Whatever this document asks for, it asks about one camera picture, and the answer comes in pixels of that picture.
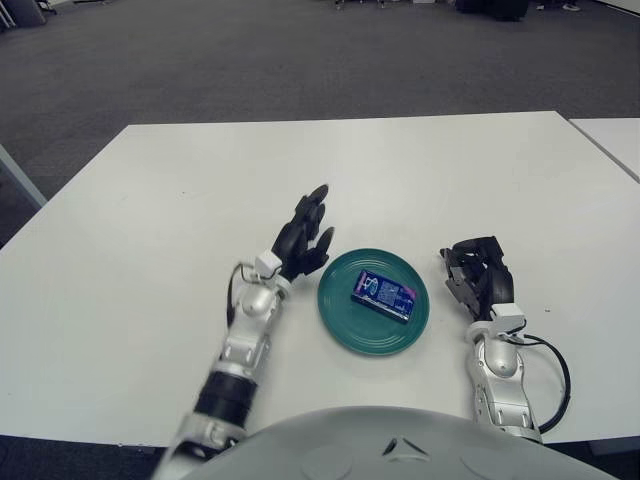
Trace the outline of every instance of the robotic hand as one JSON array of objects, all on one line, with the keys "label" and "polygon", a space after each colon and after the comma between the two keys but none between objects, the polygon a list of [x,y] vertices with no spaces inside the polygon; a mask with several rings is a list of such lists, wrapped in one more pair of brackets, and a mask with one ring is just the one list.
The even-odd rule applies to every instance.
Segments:
[{"label": "robotic hand", "polygon": [[[516,336],[527,324],[524,313],[514,303],[513,277],[502,263],[502,249],[495,237],[456,243],[440,250],[447,273],[447,287],[464,304],[475,322],[466,340],[473,345],[467,370],[475,386],[475,418],[512,435],[542,443],[541,433],[553,428],[569,403],[571,379],[560,352],[545,340],[525,335],[533,343]],[[554,417],[538,427],[522,380],[524,362],[517,347],[546,345],[558,357],[565,379],[565,396]]]},{"label": "robotic hand", "polygon": [[[258,255],[253,265],[241,262],[233,270],[227,291],[229,331],[222,353],[209,372],[194,411],[183,419],[165,451],[153,480],[182,478],[246,437],[245,420],[290,282],[300,274],[318,270],[329,259],[333,227],[320,236],[315,246],[310,246],[318,235],[325,213],[322,202],[328,192],[329,187],[323,185],[303,196],[271,250]],[[242,290],[234,300],[238,271]]]}]

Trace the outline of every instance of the wire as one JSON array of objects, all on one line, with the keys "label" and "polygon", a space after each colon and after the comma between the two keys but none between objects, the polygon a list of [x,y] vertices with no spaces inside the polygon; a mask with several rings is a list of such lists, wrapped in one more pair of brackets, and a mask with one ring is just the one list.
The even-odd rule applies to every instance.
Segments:
[{"label": "wire", "polygon": [[564,417],[564,414],[567,411],[567,407],[569,406],[569,400],[571,400],[571,375],[569,374],[569,367],[567,366],[567,362],[565,361],[564,357],[556,347],[551,345],[546,340],[540,337],[536,337],[534,335],[525,334],[524,338],[527,338],[529,340],[534,340],[534,341],[531,343],[515,342],[511,339],[504,339],[504,341],[507,343],[511,343],[513,345],[517,345],[519,347],[532,347],[535,345],[544,345],[548,347],[555,354],[556,358],[558,359],[558,362],[560,362],[560,368],[562,368],[562,376],[564,377],[564,395],[562,396],[562,401],[560,402],[560,406],[558,407],[558,410],[556,410],[556,413],[553,415],[553,417],[551,417],[547,422],[543,423],[539,427],[540,433],[547,433],[549,430],[555,427],[560,422],[560,420],[562,420],[562,417]]},{"label": "wire", "polygon": [[522,325],[520,325],[519,327],[514,328],[513,330],[509,330],[508,332],[505,332],[507,335],[513,335],[514,333],[518,333],[520,330],[523,330],[524,327],[527,326],[527,319],[523,318],[524,323]]},{"label": "wire", "polygon": [[244,274],[244,267],[253,268],[253,265],[246,262],[238,262],[236,266],[233,267],[233,271],[231,272],[231,276],[229,277],[229,284],[227,285],[227,327],[231,326],[231,324],[233,323],[233,319],[236,316],[236,309],[233,306],[233,279],[235,278],[236,273],[238,273],[238,270],[240,270],[240,276],[245,283],[261,283],[260,281],[251,278],[247,279]]}]

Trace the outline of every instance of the white table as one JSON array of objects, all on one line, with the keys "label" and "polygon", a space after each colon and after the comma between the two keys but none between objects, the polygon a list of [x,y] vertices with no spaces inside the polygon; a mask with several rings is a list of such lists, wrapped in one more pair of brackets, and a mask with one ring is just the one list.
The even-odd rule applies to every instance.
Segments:
[{"label": "white table", "polygon": [[[232,265],[323,182],[333,258],[401,255],[429,322],[401,354],[353,354],[320,321],[322,272],[301,279],[250,431],[338,405],[470,417],[470,317],[438,249],[495,234],[528,332],[571,368],[572,403],[545,441],[640,433],[640,193],[554,112],[126,128],[0,250],[0,433],[165,445],[220,348]],[[546,420],[560,370],[525,355]]]},{"label": "white table", "polygon": [[640,183],[640,118],[585,118],[571,123]]}]

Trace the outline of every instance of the green plate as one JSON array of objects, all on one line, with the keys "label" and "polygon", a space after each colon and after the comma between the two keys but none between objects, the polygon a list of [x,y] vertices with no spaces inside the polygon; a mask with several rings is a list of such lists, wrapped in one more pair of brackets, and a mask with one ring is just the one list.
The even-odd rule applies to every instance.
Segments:
[{"label": "green plate", "polygon": [[[362,270],[387,277],[417,292],[406,325],[351,300]],[[369,355],[390,355],[415,342],[429,318],[429,296],[420,276],[393,253],[373,248],[353,250],[327,267],[318,287],[324,324],[345,347]]]}]

